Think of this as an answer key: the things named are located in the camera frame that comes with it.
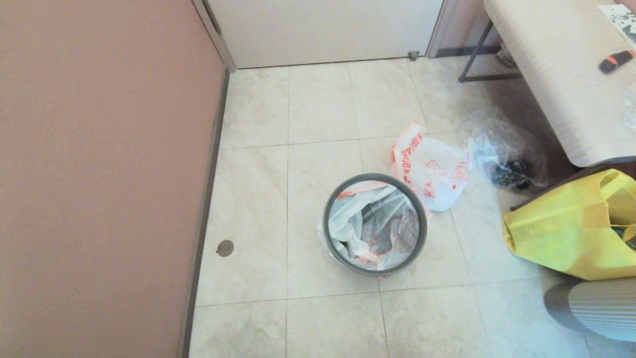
trash can rim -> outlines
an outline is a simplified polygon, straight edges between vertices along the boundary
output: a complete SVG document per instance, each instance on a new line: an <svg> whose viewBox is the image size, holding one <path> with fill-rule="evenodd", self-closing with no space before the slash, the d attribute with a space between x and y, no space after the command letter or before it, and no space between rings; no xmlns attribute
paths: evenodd
<svg viewBox="0 0 636 358"><path fill-rule="evenodd" d="M400 190L411 201L413 208L415 209L415 213L417 214L418 223L420 226L420 235L417 238L417 243L415 244L415 248L413 249L411 254L399 265L393 268L381 270L381 271L363 269L359 266L356 266L352 262L350 262L346 257L344 257L336 249L335 245L333 244L333 239L331 238L331 235L329 233L329 214L331 213L331 207L333 203L338 199L338 196L345 189L349 188L351 185L355 183L367 182L367 181L385 182L390 185L393 185L395 188ZM420 254L420 252L422 251L422 247L424 247L424 242L426 241L427 221L426 221L426 215L425 215L425 211L424 211L424 207L422 206L422 203L417 198L415 193L411 190L411 188L406 186L406 184L404 184L403 182L400 182L398 179L395 179L394 177L389 175L380 174L380 173L366 173L366 174L356 175L356 176L353 176L352 178L345 180L331 193L331 195L329 196L329 200L327 200L327 205L324 208L324 213L322 216L322 229L324 231L325 240L327 241L327 246L329 248L329 251L340 264L362 275L390 276L397 272L402 271L404 268L410 265Z"/></svg>

plastic bag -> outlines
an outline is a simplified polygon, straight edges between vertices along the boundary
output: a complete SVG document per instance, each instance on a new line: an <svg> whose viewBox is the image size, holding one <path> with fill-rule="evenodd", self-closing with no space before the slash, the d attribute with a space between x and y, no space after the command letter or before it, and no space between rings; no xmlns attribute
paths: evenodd
<svg viewBox="0 0 636 358"><path fill-rule="evenodd" d="M413 122L397 139L391 150L393 176L416 193L424 208L448 210L468 183L470 153L419 131L420 125Z"/></svg>
<svg viewBox="0 0 636 358"><path fill-rule="evenodd" d="M327 247L322 222L318 232ZM419 224L414 207L397 188L384 182L362 182L333 203L329 234L351 263L383 271L401 264L413 252Z"/></svg>
<svg viewBox="0 0 636 358"><path fill-rule="evenodd" d="M474 161L499 187L513 191L548 185L548 155L528 131L510 124L498 108L478 110L459 125Z"/></svg>
<svg viewBox="0 0 636 358"><path fill-rule="evenodd" d="M636 181L610 169L503 215L517 256L585 280L636 276Z"/></svg>

beige tile floor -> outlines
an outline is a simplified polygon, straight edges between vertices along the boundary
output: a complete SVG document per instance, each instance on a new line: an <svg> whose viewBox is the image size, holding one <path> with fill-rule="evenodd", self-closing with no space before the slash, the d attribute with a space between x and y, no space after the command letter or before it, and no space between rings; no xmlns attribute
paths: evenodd
<svg viewBox="0 0 636 358"><path fill-rule="evenodd" d="M477 71L497 71L491 57ZM464 83L465 57L246 69L232 74L204 248L191 353L199 357L633 357L629 343L555 323L542 293L563 277L513 256L501 211L524 199L475 171L426 244L386 280L337 264L315 227L331 191L387 173L411 120L438 140L498 106L570 170L523 80ZM229 257L215 253L232 240Z"/></svg>

door frame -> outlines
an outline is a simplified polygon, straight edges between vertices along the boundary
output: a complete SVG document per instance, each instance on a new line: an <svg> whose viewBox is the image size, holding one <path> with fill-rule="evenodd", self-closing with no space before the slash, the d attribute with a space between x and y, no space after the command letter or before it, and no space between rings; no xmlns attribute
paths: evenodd
<svg viewBox="0 0 636 358"><path fill-rule="evenodd" d="M192 0L207 33L210 35L210 39L214 43L214 47L216 47L216 51L219 53L223 64L230 72L234 72L237 70L236 62L234 62L234 58L230 53L230 49L228 45L225 43L223 39L223 33L221 32L221 26L219 22L214 17L214 13L212 12L212 8L207 0Z"/></svg>
<svg viewBox="0 0 636 358"><path fill-rule="evenodd" d="M446 30L450 25L450 18L453 15L453 11L455 11L456 5L457 0L444 0L441 4L438 20L435 23L435 28L431 35L431 42L429 43L429 48L426 50L426 57L437 57L441 40L444 38L444 33L446 33Z"/></svg>

yellow shopping bag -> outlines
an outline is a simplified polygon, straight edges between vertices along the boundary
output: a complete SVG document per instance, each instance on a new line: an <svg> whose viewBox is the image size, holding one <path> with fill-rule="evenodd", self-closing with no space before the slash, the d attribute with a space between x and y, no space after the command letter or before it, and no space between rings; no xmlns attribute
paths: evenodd
<svg viewBox="0 0 636 358"><path fill-rule="evenodd" d="M517 256L585 280L636 276L626 244L636 236L636 181L618 170L566 183L503 219Z"/></svg>

